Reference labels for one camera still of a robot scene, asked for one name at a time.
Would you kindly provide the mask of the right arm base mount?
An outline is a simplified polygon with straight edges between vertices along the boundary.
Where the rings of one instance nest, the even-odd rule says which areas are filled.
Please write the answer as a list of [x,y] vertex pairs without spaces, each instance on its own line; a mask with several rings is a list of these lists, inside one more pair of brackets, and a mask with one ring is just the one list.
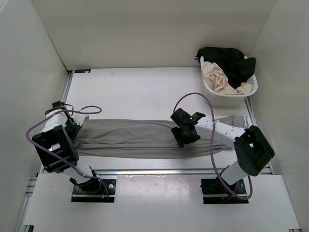
[[[219,181],[219,179],[201,179],[201,190],[203,204],[246,204],[248,200],[241,200],[230,194]],[[229,186],[237,195],[246,197],[247,192],[244,180]]]

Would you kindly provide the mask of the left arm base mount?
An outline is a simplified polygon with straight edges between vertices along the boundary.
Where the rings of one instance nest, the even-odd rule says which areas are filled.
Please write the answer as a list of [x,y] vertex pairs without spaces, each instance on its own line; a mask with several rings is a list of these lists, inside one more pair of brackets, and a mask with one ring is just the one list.
[[70,177],[73,184],[71,202],[74,203],[114,203],[116,179],[98,180],[94,170],[92,175],[97,178]]

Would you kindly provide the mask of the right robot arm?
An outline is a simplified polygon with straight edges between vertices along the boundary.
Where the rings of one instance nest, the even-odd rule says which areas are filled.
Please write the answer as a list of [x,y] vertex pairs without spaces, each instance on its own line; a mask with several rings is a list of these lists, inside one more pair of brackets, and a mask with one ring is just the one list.
[[179,145],[196,142],[201,138],[211,138],[235,150],[237,161],[229,165],[217,180],[217,188],[228,193],[237,181],[247,176],[258,176],[274,157],[275,152],[256,126],[240,128],[216,121],[205,114],[196,112],[189,115],[179,108],[171,115],[176,127],[171,131]]

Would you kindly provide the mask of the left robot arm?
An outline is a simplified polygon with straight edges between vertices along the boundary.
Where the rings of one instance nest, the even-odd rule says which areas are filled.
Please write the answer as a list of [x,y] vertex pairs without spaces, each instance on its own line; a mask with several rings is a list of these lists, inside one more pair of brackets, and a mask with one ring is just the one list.
[[89,116],[77,114],[72,105],[57,101],[45,112],[45,118],[44,128],[31,139],[44,148],[36,147],[44,170],[68,175],[70,182],[83,192],[103,191],[104,185],[96,178],[96,172],[81,164],[76,149],[75,139]]

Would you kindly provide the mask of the grey trousers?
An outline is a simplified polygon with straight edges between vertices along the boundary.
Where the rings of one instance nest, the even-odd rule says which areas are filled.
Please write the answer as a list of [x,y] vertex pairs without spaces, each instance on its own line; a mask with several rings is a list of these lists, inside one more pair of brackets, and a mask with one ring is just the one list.
[[130,159],[188,159],[232,150],[211,138],[179,148],[174,127],[170,120],[88,119],[75,139],[76,149],[80,156]]

